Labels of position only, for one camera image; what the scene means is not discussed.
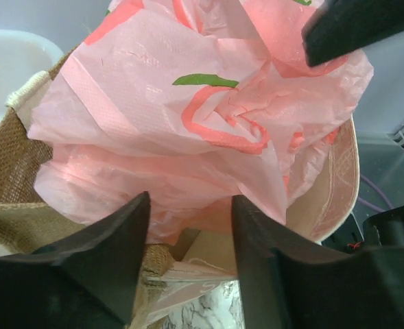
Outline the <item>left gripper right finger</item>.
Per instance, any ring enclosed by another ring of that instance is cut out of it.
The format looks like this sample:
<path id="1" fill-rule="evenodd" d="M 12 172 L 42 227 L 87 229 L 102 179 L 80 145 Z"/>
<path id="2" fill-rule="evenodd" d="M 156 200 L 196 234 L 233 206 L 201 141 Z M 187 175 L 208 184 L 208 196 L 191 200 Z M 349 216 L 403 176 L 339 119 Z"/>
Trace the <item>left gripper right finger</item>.
<path id="1" fill-rule="evenodd" d="M 232 227 L 247 328 L 404 328 L 404 206 L 365 220 L 351 253 L 302 237 L 241 195 Z"/>

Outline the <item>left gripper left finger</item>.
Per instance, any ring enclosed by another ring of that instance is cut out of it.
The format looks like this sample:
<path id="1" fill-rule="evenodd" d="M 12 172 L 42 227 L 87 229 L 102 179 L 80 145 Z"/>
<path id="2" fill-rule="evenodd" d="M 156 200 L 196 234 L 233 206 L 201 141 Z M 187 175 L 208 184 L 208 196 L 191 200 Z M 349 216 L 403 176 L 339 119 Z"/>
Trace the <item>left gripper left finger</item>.
<path id="1" fill-rule="evenodd" d="M 129 325 L 150 209 L 144 192 L 67 238 L 0 257 L 0 328 Z"/>

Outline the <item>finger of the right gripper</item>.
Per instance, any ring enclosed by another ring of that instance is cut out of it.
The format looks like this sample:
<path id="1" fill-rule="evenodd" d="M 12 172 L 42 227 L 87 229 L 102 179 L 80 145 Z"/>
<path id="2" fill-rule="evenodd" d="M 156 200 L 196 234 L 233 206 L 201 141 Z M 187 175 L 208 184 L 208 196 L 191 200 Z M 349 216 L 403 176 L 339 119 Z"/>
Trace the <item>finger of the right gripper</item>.
<path id="1" fill-rule="evenodd" d="M 404 32 L 404 0 L 326 1 L 302 29 L 308 66 L 315 67 Z"/>

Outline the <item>brown burlap tote bag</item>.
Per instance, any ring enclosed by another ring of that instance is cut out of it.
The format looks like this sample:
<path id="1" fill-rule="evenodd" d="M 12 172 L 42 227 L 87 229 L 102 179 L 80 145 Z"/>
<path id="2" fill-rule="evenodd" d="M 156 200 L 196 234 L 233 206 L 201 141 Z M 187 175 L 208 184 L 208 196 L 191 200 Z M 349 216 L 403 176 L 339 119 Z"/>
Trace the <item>brown burlap tote bag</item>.
<path id="1" fill-rule="evenodd" d="M 166 274 L 179 264 L 161 244 L 146 245 L 150 196 L 141 193 L 82 227 L 32 190 L 52 150 L 31 141 L 8 108 L 0 122 L 0 328 L 157 328 Z M 357 259 L 269 219 L 234 196 L 237 277 L 247 328 L 351 328 Z"/>

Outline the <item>pink plastic grocery bag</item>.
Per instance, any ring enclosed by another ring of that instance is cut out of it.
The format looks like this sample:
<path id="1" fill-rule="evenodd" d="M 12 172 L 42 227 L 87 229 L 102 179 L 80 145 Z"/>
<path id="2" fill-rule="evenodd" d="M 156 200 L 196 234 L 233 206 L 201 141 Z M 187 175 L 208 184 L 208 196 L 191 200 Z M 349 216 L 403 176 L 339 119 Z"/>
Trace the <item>pink plastic grocery bag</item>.
<path id="1" fill-rule="evenodd" d="M 363 51 L 311 68 L 312 1 L 112 1 L 33 109 L 35 191 L 90 225 L 144 191 L 149 243 L 230 230 L 231 199 L 323 241 L 359 190 Z"/>

